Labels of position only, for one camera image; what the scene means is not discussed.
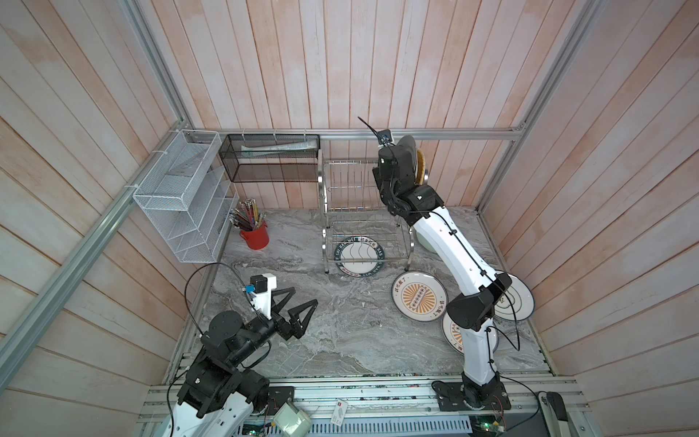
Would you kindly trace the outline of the yellow woven round tray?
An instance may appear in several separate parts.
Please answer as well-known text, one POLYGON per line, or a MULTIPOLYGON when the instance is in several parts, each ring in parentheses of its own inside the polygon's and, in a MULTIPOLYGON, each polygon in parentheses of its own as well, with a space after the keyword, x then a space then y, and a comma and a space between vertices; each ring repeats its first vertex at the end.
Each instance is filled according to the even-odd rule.
POLYGON ((429 178, 428 169, 426 167, 426 159, 421 149, 416 150, 416 178, 417 185, 423 185, 429 178))

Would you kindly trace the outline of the black oval plate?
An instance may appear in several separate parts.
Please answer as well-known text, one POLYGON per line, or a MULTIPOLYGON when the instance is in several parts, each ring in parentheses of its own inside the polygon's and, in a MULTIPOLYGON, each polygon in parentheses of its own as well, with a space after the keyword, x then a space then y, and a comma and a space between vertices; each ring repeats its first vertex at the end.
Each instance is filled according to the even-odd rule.
POLYGON ((417 145, 416 141, 413 138, 413 136, 406 135, 403 136, 399 142, 397 143, 397 147, 399 147, 401 150, 405 150, 410 153, 411 155, 411 162, 412 162, 412 167, 415 169, 417 167, 417 145))

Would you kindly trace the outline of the steel dish rack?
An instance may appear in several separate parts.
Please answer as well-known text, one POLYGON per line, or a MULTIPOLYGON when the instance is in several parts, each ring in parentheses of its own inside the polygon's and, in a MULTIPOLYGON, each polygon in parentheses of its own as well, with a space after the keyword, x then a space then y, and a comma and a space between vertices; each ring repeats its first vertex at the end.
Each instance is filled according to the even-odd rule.
POLYGON ((334 259, 336 245, 350 236, 377 240, 385 251, 383 268, 408 271, 415 249, 415 233, 403 218, 392 216, 380 201, 372 169, 377 160, 325 158, 319 155, 319 207, 324 271, 340 272, 334 259))

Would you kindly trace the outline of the green rimmed white plate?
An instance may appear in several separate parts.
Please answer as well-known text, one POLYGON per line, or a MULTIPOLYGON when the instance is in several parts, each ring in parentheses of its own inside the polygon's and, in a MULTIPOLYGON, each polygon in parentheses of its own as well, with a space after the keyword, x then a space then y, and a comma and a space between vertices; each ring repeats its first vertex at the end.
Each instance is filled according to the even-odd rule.
POLYGON ((336 245, 333 260, 341 273, 352 278, 367 278, 382 269, 385 251, 377 240, 350 236, 336 245))

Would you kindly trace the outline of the pale green flower plate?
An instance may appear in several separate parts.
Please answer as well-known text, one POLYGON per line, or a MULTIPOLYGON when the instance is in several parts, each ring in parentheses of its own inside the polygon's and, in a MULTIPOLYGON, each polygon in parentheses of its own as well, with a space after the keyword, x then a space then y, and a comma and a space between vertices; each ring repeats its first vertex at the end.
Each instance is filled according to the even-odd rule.
POLYGON ((420 245, 426 249, 426 251, 429 251, 430 253, 437 253, 436 249, 431 245, 431 243, 428 242, 428 240, 420 233, 419 231, 415 231, 416 237, 420 245))

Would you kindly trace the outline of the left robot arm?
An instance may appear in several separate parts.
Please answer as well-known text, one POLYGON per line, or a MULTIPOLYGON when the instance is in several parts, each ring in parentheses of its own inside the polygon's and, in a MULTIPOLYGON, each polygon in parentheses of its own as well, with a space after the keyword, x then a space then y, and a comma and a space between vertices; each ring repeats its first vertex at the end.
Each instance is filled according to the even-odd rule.
POLYGON ((269 379, 243 362, 274 335, 289 340, 306 333, 319 303, 304 302, 284 318, 280 311, 294 294, 293 288, 271 291, 268 316, 244 322, 237 311, 229 310, 211 320, 201 335, 200 351, 180 377, 175 402, 166 402, 169 417, 158 436, 231 436, 269 405, 269 379))

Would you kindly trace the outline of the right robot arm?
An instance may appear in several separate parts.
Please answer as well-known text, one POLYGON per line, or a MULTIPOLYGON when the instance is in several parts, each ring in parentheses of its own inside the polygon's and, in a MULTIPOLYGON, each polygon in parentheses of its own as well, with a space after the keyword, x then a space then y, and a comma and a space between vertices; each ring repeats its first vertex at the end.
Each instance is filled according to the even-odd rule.
POLYGON ((451 402, 480 410, 502 387, 491 358, 490 332, 494 304, 512 285, 473 249, 458 230, 438 193, 417 181, 419 160, 411 137, 379 147, 372 169, 380 200, 393 216, 403 218, 422 234, 455 278, 461 295, 451 300, 447 314, 461 330, 463 347, 460 389, 435 382, 435 393, 451 402))

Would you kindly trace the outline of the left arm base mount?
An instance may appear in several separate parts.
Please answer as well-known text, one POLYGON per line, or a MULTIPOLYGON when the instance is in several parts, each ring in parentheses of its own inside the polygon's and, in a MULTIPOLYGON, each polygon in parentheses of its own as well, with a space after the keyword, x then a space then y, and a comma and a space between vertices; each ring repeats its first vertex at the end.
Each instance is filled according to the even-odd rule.
POLYGON ((291 385, 269 387, 264 398, 266 413, 275 414, 284 404, 293 401, 294 394, 295 388, 291 385))

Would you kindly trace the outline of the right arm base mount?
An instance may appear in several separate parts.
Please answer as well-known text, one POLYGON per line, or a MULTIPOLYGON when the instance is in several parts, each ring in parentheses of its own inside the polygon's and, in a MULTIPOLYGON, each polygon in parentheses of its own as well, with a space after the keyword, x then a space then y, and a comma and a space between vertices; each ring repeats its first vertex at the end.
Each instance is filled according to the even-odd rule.
POLYGON ((431 389, 436 394, 441 412, 482 411, 493 409, 497 411, 511 410, 512 404, 504 384, 493 379, 483 386, 471 382, 431 383, 431 389))

